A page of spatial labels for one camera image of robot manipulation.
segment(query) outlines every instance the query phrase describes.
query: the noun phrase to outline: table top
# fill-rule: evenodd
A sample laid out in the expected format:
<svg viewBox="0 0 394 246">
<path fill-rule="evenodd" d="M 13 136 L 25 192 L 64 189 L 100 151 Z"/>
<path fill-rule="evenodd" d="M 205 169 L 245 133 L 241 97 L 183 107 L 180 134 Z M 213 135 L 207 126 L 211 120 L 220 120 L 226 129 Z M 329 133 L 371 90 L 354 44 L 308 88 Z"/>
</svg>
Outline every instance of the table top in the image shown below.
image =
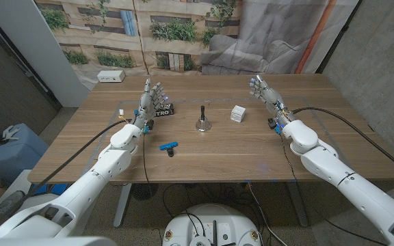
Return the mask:
<svg viewBox="0 0 394 246">
<path fill-rule="evenodd" d="M 267 182 L 293 180 L 284 156 L 280 136 L 267 125 L 270 113 L 265 105 L 249 95 L 252 75 L 162 76 L 151 77 L 152 84 L 162 82 L 164 92 L 174 104 L 174 115 L 156 117 L 154 129 L 145 135 L 145 160 L 151 182 Z M 376 141 L 386 144 L 342 95 L 321 74 L 262 75 L 284 98 L 290 110 L 321 107 L 333 111 Z M 40 182 L 110 124 L 118 121 L 118 110 L 133 117 L 146 77 L 126 77 L 122 83 L 99 83 L 75 112 L 47 152 L 28 176 Z M 212 123 L 210 131 L 201 133 L 195 123 L 200 106 Z M 230 119 L 235 105 L 246 108 L 241 123 Z M 301 111 L 296 118 L 317 132 L 319 138 L 333 146 L 340 159 L 356 172 L 371 180 L 394 180 L 394 163 L 365 141 L 349 126 L 331 115 L 318 111 Z M 75 182 L 82 172 L 95 164 L 99 152 L 110 137 L 121 129 L 115 126 L 87 147 L 51 183 Z M 174 156 L 160 151 L 161 145 L 177 141 Z M 319 180 L 301 164 L 289 149 L 287 155 L 298 180 Z M 142 139 L 129 168 L 112 182 L 146 182 Z"/>
</svg>

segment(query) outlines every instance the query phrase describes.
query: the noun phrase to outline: green plant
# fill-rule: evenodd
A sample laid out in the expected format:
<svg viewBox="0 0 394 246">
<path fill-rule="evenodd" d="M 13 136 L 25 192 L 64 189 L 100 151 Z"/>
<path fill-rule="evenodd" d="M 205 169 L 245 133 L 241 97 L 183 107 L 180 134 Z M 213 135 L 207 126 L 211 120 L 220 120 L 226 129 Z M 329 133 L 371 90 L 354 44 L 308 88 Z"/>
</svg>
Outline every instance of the green plant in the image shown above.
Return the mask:
<svg viewBox="0 0 394 246">
<path fill-rule="evenodd" d="M 202 38 L 200 39 L 200 41 L 203 43 L 205 47 L 208 47 L 211 38 L 217 34 L 220 34 L 220 28 L 207 27 L 206 30 L 203 31 Z"/>
<path fill-rule="evenodd" d="M 100 30 L 104 28 L 106 24 L 106 16 L 107 12 L 109 11 L 107 7 L 104 6 L 105 3 L 110 3 L 110 0 L 98 0 L 98 3 L 96 3 L 96 5 L 94 5 L 93 3 L 87 5 L 88 7 L 90 7 L 90 11 L 87 13 L 87 17 L 84 19 L 85 21 L 92 22 L 92 18 L 95 18 L 94 13 L 97 11 L 95 6 L 99 7 L 99 16 L 103 19 Z"/>
<path fill-rule="evenodd" d="M 197 32 L 194 24 L 192 20 L 181 23 L 179 18 L 175 18 L 169 23 L 153 22 L 150 26 L 150 31 L 156 40 L 195 42 L 197 41 Z"/>
<path fill-rule="evenodd" d="M 196 68 L 196 63 L 191 58 L 191 56 L 185 56 L 183 60 L 184 60 L 183 68 L 185 69 L 185 71 L 194 70 Z"/>
<path fill-rule="evenodd" d="M 40 10 L 51 30 L 68 28 L 68 21 L 65 18 L 65 12 L 61 10 L 42 9 Z"/>
<path fill-rule="evenodd" d="M 82 65 L 89 63 L 89 59 L 83 54 L 83 52 L 63 51 L 63 53 L 70 64 Z"/>
<path fill-rule="evenodd" d="M 206 13 L 206 17 L 214 16 L 219 18 L 218 28 L 222 28 L 226 21 L 228 21 L 239 0 L 215 0 L 214 7 L 211 8 L 211 12 Z"/>
<path fill-rule="evenodd" d="M 157 56 L 157 66 L 160 69 L 170 69 L 170 62 L 168 61 L 168 56 L 166 55 L 158 55 Z"/>
<path fill-rule="evenodd" d="M 132 68 L 135 66 L 135 62 L 130 57 L 122 55 L 112 55 L 109 52 L 97 53 L 98 62 L 103 66 L 114 66 L 120 68 Z"/>
</svg>

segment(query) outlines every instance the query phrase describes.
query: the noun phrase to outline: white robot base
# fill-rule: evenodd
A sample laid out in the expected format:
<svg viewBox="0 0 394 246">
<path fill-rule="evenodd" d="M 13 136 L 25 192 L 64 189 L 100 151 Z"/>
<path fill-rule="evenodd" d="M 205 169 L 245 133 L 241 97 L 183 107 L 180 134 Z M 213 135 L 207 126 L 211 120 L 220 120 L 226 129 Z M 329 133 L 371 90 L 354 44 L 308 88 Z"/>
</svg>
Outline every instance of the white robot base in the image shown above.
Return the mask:
<svg viewBox="0 0 394 246">
<path fill-rule="evenodd" d="M 188 208 L 167 225 L 162 239 L 163 246 L 260 244 L 260 235 L 253 222 L 239 211 L 222 204 L 200 204 Z"/>
</svg>

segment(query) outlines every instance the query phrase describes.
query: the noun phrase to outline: white power strip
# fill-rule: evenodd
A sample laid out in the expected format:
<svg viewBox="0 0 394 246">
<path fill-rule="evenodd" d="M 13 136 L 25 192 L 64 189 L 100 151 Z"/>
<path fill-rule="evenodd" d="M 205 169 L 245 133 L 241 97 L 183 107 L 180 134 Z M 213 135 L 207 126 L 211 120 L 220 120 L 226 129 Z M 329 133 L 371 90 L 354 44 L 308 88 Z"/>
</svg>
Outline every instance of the white power strip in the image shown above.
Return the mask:
<svg viewBox="0 0 394 246">
<path fill-rule="evenodd" d="M 122 70 L 104 70 L 97 77 L 100 82 L 121 82 L 126 76 Z"/>
</svg>

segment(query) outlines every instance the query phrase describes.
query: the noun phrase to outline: robotic arm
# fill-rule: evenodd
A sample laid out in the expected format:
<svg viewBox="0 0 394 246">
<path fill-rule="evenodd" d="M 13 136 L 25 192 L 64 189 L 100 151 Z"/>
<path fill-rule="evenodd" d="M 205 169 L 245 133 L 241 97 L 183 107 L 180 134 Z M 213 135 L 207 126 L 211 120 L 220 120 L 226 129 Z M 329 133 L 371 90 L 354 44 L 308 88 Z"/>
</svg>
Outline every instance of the robotic arm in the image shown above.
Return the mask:
<svg viewBox="0 0 394 246">
<path fill-rule="evenodd" d="M 275 130 L 287 139 L 291 151 L 310 173 L 335 186 L 394 245 L 394 199 L 350 169 L 338 159 L 337 152 L 320 140 L 317 133 L 296 120 L 282 97 L 257 75 L 250 81 L 250 94 L 261 99 L 272 114 Z"/>
<path fill-rule="evenodd" d="M 139 109 L 130 124 L 115 133 L 111 143 L 98 156 L 95 165 L 58 198 L 22 210 L 0 226 L 0 238 L 55 238 L 83 232 L 87 211 L 104 186 L 123 172 L 137 152 L 139 138 L 153 126 L 156 110 L 168 98 L 160 83 L 150 89 L 147 79 Z"/>
</svg>

